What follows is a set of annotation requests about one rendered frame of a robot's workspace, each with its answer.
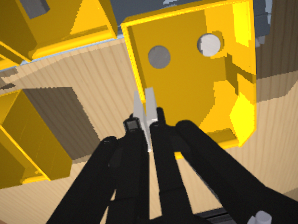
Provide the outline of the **grey metal shelf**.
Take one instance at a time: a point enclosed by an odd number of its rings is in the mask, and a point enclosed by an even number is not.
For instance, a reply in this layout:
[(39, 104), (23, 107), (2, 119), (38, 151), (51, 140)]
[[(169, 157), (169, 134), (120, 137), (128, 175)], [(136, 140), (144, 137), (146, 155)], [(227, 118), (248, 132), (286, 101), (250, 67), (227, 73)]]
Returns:
[[(111, 38), (100, 42), (80, 46), (64, 52), (37, 58), (32, 60), (32, 62), (36, 62), (36, 61), (57, 56), (60, 54), (68, 53), (71, 51), (83, 49), (86, 47), (122, 39), (124, 38), (124, 35), (121, 28), (121, 24), (128, 16), (138, 15), (138, 14), (160, 10), (171, 6), (178, 6), (178, 5), (182, 5), (190, 2), (197, 2), (197, 1), (201, 1), (201, 0), (110, 0), (113, 13), (116, 19), (116, 23), (118, 26), (117, 39)], [(260, 47), (260, 44), (264, 44), (265, 35), (270, 34), (272, 4), (273, 4), (273, 0), (253, 0), (255, 47)], [(29, 64), (32, 62), (23, 60), (20, 66)]]

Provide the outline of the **yellow bin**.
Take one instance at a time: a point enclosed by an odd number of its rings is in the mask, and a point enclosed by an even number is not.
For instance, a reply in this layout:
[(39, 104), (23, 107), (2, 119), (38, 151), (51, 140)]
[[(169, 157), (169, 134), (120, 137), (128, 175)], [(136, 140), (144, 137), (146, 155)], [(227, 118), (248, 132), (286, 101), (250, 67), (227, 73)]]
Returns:
[(32, 62), (80, 46), (117, 39), (118, 26), (110, 0), (46, 2), (50, 10), (29, 19), (19, 0), (0, 0), (0, 44)]
[(0, 95), (0, 189), (70, 177), (71, 166), (22, 89)]
[[(126, 17), (121, 26), (145, 114), (145, 88), (153, 87), (168, 125), (191, 120), (223, 149), (244, 145), (256, 130), (253, 0), (201, 0)], [(205, 33), (220, 39), (213, 57), (197, 49)], [(148, 60), (157, 45), (171, 54), (163, 69)]]
[(0, 44), (0, 70), (15, 65), (20, 66), (23, 60), (20, 56)]

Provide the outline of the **grey round disc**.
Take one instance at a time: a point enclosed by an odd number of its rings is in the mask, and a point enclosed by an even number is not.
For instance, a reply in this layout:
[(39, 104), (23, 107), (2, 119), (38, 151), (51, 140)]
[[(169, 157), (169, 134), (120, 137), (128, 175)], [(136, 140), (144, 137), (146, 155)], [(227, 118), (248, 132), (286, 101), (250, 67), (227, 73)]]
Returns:
[(148, 60), (152, 67), (162, 69), (170, 63), (171, 55), (166, 47), (157, 45), (150, 49)]

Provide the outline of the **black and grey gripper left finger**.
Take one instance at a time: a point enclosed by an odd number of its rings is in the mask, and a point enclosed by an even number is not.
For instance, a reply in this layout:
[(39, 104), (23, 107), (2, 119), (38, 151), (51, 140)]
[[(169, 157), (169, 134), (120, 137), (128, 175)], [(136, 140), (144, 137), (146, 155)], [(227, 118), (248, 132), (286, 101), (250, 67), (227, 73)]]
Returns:
[(107, 207), (105, 224), (150, 219), (151, 142), (139, 90), (123, 126), (125, 136), (99, 143), (46, 224), (100, 224)]

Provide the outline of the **dark grey disc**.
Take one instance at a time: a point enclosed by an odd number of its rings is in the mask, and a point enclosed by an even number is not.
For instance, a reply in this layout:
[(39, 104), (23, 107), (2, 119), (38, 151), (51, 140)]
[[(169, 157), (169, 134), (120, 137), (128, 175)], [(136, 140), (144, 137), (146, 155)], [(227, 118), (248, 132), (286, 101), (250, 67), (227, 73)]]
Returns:
[(205, 33), (201, 35), (197, 41), (198, 51), (207, 57), (214, 56), (220, 50), (220, 40), (219, 38), (211, 33)]

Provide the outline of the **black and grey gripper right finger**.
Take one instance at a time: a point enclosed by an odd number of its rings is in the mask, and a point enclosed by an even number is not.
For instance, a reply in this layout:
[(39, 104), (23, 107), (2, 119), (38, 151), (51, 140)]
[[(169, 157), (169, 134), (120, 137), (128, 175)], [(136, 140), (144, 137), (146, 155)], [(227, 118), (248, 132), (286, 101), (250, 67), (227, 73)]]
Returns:
[(236, 224), (298, 224), (298, 201), (266, 187), (192, 121), (167, 125), (153, 87), (145, 89), (145, 99), (163, 224), (196, 224), (174, 152)]

